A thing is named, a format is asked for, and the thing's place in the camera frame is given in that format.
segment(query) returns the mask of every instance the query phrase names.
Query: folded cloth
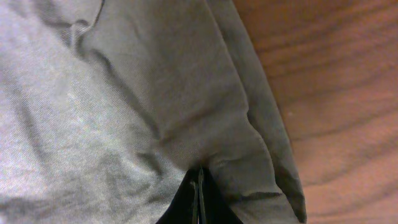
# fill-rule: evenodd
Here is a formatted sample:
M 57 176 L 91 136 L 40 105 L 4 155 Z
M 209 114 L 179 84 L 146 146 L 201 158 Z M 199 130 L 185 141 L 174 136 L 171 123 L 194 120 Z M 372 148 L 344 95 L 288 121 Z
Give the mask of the folded cloth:
M 304 223 L 229 0 L 0 2 L 0 223 L 155 223 L 210 168 L 244 223 Z

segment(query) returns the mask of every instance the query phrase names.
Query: brown wood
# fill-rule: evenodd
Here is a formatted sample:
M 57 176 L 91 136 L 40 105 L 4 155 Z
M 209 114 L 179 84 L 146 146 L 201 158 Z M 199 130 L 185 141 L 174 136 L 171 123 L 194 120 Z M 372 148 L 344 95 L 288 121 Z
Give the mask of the brown wood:
M 398 1 L 235 4 L 292 140 L 308 223 L 398 223 Z

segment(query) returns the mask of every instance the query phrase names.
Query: wood grain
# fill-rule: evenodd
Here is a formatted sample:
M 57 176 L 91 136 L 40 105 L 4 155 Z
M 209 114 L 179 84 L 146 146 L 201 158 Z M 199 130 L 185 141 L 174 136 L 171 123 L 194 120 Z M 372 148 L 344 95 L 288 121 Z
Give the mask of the wood grain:
M 292 140 L 308 223 L 398 223 L 398 1 L 235 5 Z

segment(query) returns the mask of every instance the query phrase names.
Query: black pointed object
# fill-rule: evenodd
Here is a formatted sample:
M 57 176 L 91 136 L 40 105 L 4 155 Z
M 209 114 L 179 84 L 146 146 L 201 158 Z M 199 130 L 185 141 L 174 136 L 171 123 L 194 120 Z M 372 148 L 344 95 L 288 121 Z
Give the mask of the black pointed object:
M 190 169 L 156 224 L 243 224 L 224 201 L 210 171 Z

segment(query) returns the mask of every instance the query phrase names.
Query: garment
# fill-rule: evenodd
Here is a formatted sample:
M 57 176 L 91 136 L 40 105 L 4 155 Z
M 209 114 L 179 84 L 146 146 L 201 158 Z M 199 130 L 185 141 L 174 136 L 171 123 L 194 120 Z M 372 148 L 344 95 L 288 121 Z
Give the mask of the garment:
M 231 1 L 0 1 L 0 223 L 155 223 L 198 165 L 244 223 L 305 222 Z

